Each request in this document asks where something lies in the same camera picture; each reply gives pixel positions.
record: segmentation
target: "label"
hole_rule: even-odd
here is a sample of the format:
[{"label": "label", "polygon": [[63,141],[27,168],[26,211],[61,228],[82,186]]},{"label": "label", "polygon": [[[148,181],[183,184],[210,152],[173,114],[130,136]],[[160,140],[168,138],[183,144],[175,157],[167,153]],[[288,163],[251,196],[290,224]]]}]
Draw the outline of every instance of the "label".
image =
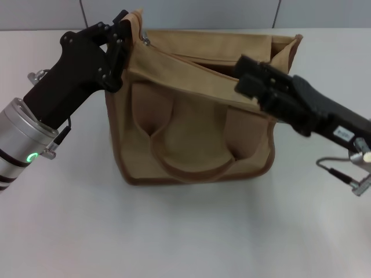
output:
[{"label": "label", "polygon": [[334,131],[334,135],[347,142],[352,140],[352,138],[354,137],[353,132],[343,128],[342,126],[337,127],[337,129]]}]

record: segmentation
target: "green led light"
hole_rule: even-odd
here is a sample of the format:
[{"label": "green led light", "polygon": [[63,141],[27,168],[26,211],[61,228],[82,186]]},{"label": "green led light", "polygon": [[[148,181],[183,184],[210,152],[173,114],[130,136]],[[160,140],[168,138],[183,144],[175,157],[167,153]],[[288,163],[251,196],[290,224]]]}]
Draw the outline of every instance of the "green led light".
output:
[{"label": "green led light", "polygon": [[35,158],[37,158],[39,156],[39,154],[37,152],[34,152],[32,154],[30,154],[27,158],[27,162],[32,162]]}]

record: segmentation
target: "metal zipper pull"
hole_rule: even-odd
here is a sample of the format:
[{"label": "metal zipper pull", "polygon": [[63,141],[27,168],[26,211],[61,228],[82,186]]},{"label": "metal zipper pull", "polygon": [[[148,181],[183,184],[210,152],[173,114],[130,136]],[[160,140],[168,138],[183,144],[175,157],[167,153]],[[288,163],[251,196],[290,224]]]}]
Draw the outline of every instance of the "metal zipper pull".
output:
[{"label": "metal zipper pull", "polygon": [[146,32],[145,30],[143,30],[143,32],[141,33],[141,38],[142,38],[143,43],[144,43],[145,45],[151,45],[151,41],[150,41],[150,39],[148,38],[148,36],[147,36],[147,32]]}]

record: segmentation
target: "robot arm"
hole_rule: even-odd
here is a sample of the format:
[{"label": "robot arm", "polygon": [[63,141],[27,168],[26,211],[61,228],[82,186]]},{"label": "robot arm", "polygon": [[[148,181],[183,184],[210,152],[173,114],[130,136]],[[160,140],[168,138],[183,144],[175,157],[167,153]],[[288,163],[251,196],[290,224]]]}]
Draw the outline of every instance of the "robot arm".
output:
[{"label": "robot arm", "polygon": [[[126,15],[123,10],[111,26],[98,23],[81,32],[66,32],[56,65],[47,73],[29,76],[35,86],[23,100],[15,98],[0,112],[0,191],[39,154],[55,156],[70,124],[60,134],[57,129],[92,93],[121,88],[128,56],[125,40],[131,38],[130,22],[122,20]],[[104,52],[100,46],[106,43]]]},{"label": "robot arm", "polygon": [[235,67],[236,92],[258,100],[260,109],[290,124],[299,134],[317,133],[348,149],[349,158],[322,158],[317,165],[352,187],[357,196],[371,185],[371,175],[358,182],[321,164],[350,161],[371,173],[371,122],[316,91],[306,80],[283,74],[268,64],[242,56]]}]

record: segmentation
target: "tan bag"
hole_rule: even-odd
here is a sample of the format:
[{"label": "tan bag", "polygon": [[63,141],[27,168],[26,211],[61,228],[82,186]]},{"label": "tan bag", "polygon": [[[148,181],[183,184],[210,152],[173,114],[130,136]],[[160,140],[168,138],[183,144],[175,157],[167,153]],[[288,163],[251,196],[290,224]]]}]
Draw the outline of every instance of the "tan bag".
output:
[{"label": "tan bag", "polygon": [[276,120],[234,92],[242,54],[287,73],[301,36],[147,31],[128,14],[132,41],[123,87],[106,92],[115,159],[128,183],[251,178],[274,160]]}]

